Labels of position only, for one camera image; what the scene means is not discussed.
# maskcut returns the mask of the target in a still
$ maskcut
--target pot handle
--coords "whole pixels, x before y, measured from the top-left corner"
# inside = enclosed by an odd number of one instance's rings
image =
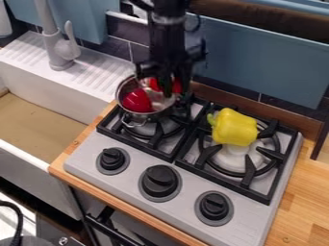
[[[132,124],[133,121],[131,122],[127,122],[127,118],[129,118],[129,116],[127,115],[127,113],[124,113],[122,118],[121,118],[121,122],[123,125],[125,125],[126,127],[128,128],[135,128],[135,127],[142,127],[146,124],[147,122],[147,119],[145,119],[143,122],[141,123],[135,123],[135,124]]]

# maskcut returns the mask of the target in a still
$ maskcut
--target black grate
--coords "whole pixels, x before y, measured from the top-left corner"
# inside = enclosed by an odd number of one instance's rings
[[[214,113],[215,111],[220,111],[223,108],[224,107],[220,105],[212,105],[207,110],[207,112],[201,119],[200,124],[196,129],[194,129],[194,131],[188,138],[185,146],[182,148],[182,151],[177,157],[175,164],[194,173],[195,175],[203,177],[219,185],[223,185],[232,190],[235,190],[237,193],[254,199],[258,202],[269,205],[271,198],[273,197],[273,194],[275,192],[275,189],[280,181],[281,175],[284,171],[288,156],[291,153],[291,149],[297,137],[297,131],[282,126],[277,120],[265,120],[260,117],[255,117],[254,115],[249,115],[267,124],[266,128],[262,127],[261,125],[258,126],[260,131],[258,134],[258,138],[269,137],[273,141],[273,145],[275,148],[274,150],[269,150],[261,147],[256,148],[259,153],[270,159],[270,162],[265,167],[257,170],[252,159],[248,155],[245,155],[245,172],[233,172],[231,170],[227,170],[219,166],[213,160],[213,156],[221,150],[222,145],[218,144],[206,148],[204,147],[205,137],[209,137],[209,135],[212,134],[212,129],[207,122],[206,115],[207,113]],[[291,141],[285,154],[281,153],[280,141],[275,134],[276,131],[291,136]],[[195,163],[190,163],[187,161],[185,156],[196,141],[198,144],[198,150],[200,152],[200,155]],[[260,193],[250,187],[251,183],[256,177],[264,175],[273,168],[276,168],[277,171],[267,194]]]
[[[199,104],[202,106],[200,113],[198,113],[193,120],[190,117],[190,105],[192,104]],[[173,162],[190,135],[190,132],[195,127],[195,123],[201,119],[208,106],[208,102],[191,96],[188,103],[185,102],[183,105],[177,104],[175,106],[175,113],[167,117],[167,119],[173,121],[177,127],[165,133],[163,125],[159,120],[154,122],[156,128],[153,135],[141,134],[132,128],[126,127],[120,120],[123,110],[119,106],[116,106],[115,109],[98,124],[97,132],[128,144],[156,158]],[[113,121],[116,122],[109,128],[108,125]],[[181,136],[172,151],[170,153],[164,152],[162,150],[164,141],[177,135]]]

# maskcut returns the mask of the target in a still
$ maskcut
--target black knob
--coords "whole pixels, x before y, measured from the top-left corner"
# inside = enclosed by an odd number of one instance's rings
[[[207,219],[218,221],[227,216],[229,205],[225,197],[211,193],[201,200],[200,211]]]
[[[116,170],[120,168],[126,161],[122,151],[115,148],[104,149],[100,164],[105,170]]]
[[[141,180],[141,187],[152,197],[166,197],[178,187],[177,174],[166,165],[152,166],[146,169]]]

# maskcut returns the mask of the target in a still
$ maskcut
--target gas stove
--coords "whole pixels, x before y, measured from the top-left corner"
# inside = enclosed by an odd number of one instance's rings
[[[263,245],[303,137],[242,111],[257,118],[257,140],[213,143],[206,115],[222,108],[192,98],[134,129],[115,108],[64,169],[211,245]]]

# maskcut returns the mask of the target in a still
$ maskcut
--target gray faucet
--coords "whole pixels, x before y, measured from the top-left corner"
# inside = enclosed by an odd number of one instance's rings
[[[73,35],[71,21],[64,25],[68,40],[63,38],[51,13],[48,0],[35,0],[38,16],[43,27],[43,41],[49,56],[49,65],[56,71],[63,71],[73,65],[74,59],[80,57],[81,50]]]

